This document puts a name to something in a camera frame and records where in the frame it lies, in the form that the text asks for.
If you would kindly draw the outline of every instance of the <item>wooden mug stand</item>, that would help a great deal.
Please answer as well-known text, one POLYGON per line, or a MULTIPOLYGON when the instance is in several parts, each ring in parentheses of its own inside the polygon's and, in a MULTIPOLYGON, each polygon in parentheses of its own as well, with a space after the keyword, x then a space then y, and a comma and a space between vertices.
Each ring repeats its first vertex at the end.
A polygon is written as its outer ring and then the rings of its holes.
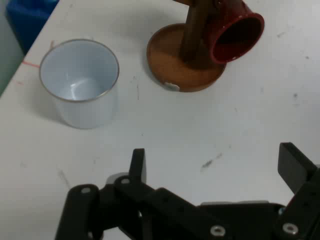
POLYGON ((157 31, 147 46, 147 60, 153 75, 165 86, 180 92, 196 92, 213 84, 226 64, 214 63, 202 41, 213 0, 174 0, 189 6, 186 23, 157 31))

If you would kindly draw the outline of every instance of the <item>blue container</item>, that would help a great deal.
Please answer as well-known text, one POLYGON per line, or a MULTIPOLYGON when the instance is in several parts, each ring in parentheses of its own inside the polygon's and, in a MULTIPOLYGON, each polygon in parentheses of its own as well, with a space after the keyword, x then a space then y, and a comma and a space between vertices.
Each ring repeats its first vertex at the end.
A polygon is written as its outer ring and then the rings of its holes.
POLYGON ((7 14, 26 54, 47 22, 58 0, 11 0, 7 14))

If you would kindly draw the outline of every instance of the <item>cup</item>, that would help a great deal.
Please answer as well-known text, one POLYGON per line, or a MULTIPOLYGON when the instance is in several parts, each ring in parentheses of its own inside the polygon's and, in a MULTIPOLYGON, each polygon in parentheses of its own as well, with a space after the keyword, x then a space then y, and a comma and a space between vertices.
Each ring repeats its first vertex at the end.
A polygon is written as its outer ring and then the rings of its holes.
POLYGON ((213 62, 226 64, 246 54, 260 39, 264 18, 242 0, 216 0, 218 10, 208 22, 203 40, 213 62))
POLYGON ((68 125, 91 129, 112 120, 119 63, 105 45, 87 39, 63 42, 44 56, 39 75, 68 125))

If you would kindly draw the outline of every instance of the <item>red line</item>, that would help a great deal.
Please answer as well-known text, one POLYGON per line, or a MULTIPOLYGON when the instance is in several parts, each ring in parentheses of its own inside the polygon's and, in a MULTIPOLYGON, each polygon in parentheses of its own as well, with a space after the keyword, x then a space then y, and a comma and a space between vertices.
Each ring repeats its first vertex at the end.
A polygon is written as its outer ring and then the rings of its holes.
POLYGON ((25 65, 29 65, 29 66, 35 67, 35 68, 40 68, 39 65, 36 65, 36 64, 30 63, 30 62, 27 62, 27 61, 22 61, 22 63, 25 64, 25 65))

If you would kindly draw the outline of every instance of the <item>black metal bracket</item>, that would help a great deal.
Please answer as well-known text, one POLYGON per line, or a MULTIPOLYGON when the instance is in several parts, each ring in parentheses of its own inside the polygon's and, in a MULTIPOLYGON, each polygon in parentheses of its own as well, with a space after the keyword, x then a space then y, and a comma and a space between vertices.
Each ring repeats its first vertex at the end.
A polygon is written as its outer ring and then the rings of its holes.
POLYGON ((118 227, 133 240, 319 240, 320 170, 292 143, 282 143, 278 172, 295 193, 288 206, 268 202, 194 206, 146 185, 145 150, 135 149, 128 175, 98 189, 72 188, 56 240, 99 240, 118 227))

